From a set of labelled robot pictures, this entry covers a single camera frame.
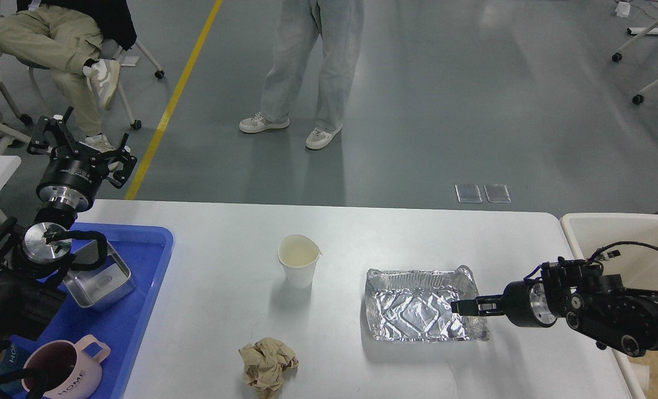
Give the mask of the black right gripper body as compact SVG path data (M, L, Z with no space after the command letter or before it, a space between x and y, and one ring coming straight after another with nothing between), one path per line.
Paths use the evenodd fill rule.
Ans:
M509 283L501 296L501 311L519 328L551 328L557 321L539 281Z

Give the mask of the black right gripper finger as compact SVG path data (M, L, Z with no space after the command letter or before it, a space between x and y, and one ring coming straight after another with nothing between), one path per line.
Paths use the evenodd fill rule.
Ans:
M504 312L499 308L500 300L500 295L487 295L452 301L451 312L461 316L501 316Z

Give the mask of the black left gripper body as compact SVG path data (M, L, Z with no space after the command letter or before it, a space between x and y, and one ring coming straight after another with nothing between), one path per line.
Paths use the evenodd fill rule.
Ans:
M106 165L94 166L86 160L58 157L49 162L36 194L42 202L63 203L75 212L86 212L107 176Z

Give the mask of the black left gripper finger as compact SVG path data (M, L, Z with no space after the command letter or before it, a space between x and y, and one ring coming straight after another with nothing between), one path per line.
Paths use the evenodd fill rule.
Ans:
M127 184L137 164L137 157L127 147L129 136L128 133L123 134L118 147L113 147L102 134L89 138L89 146L97 151L89 157L89 161L102 177L118 189Z
M68 107L62 115L41 116L31 134L26 152L33 156L48 156L51 161L63 158L79 159L79 143L74 140L66 126L73 110L73 107Z

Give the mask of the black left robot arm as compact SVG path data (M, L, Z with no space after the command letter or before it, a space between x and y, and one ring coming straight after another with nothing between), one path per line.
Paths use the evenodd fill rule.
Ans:
M126 147L129 134L116 149L97 151L73 138L68 117L40 117L26 149L50 159L36 188L42 204L33 224L21 227L10 217L0 225L0 355L12 336L35 341L46 330L65 301L59 287L70 271L104 264L105 235L74 230L73 224L91 209L104 180L121 188L137 164ZM3 384L26 379L33 382L26 397L43 397L48 374L25 366L0 374L0 398L8 397Z

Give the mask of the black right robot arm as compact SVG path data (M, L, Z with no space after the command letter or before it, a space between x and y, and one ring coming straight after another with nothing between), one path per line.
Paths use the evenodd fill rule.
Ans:
M604 261L619 256L614 242L588 258L537 266L498 295L451 301L461 316L506 316L519 328L551 328L560 318L577 333L630 357L658 351L658 290L627 288L618 274L605 274Z

